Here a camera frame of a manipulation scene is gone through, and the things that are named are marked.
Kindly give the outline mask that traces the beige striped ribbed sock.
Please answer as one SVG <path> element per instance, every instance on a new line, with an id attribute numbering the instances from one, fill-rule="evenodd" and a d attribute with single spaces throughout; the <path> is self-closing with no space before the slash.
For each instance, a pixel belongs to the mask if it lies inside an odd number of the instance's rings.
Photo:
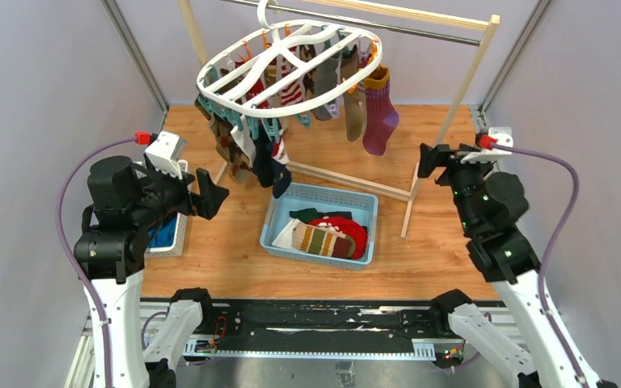
<path id="1" fill-rule="evenodd" d="M 357 244 L 353 238 L 338 231 L 299 223 L 292 232 L 292 247 L 312 255 L 350 259 Z"/>

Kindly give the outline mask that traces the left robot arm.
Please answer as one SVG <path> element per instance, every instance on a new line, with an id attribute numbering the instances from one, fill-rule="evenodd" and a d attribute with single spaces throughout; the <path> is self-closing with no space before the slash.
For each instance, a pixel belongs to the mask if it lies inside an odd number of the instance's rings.
<path id="1" fill-rule="evenodd" d="M 83 211 L 72 254 L 87 281 L 95 325 L 94 385 L 174 387 L 189 337 L 210 331 L 216 312 L 207 289 L 179 289 L 158 334 L 142 346 L 141 288 L 150 231 L 176 214 L 210 220 L 230 192 L 204 169 L 170 175 L 126 156 L 95 162 L 87 186 L 93 203 Z"/>

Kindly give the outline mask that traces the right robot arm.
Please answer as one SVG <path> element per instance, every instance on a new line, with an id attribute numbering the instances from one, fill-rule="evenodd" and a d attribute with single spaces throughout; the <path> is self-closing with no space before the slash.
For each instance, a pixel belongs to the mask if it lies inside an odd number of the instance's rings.
<path id="1" fill-rule="evenodd" d="M 431 301 L 430 326 L 439 336 L 456 335 L 472 345 L 512 387 L 613 387 L 570 339 L 547 290 L 547 262 L 516 225 L 529 208 L 521 180 L 476 161 L 509 150 L 496 141 L 458 150 L 421 144 L 417 175 L 443 170 L 435 183 L 452 191 L 471 262 L 501 297 L 526 345 L 494 326 L 460 289 Z"/>

